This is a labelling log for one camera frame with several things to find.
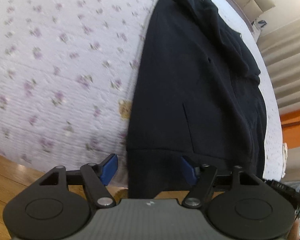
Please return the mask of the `black hoodie with white stripes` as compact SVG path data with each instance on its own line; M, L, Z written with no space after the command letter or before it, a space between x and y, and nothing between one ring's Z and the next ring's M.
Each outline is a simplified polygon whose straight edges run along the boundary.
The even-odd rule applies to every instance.
M187 190L182 156L263 176L267 115L260 70L211 0L158 0L126 140L128 195Z

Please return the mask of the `floral white bed cover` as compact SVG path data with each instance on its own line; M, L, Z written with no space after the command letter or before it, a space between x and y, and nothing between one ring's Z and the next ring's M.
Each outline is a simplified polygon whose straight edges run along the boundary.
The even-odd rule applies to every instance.
M0 155L47 171L119 156L157 0L0 0Z

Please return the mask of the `beige curtain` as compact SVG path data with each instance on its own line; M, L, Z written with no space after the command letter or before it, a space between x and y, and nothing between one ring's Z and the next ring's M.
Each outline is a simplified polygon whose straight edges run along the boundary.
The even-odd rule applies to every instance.
M280 114L300 110L300 19L257 42L266 65Z

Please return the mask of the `white paper bag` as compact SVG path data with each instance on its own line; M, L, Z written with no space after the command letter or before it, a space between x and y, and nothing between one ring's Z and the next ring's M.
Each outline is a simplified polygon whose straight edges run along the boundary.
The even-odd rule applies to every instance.
M262 29L267 25L265 20L255 20L251 23L253 31L251 32L255 42L258 41L259 36L261 35Z

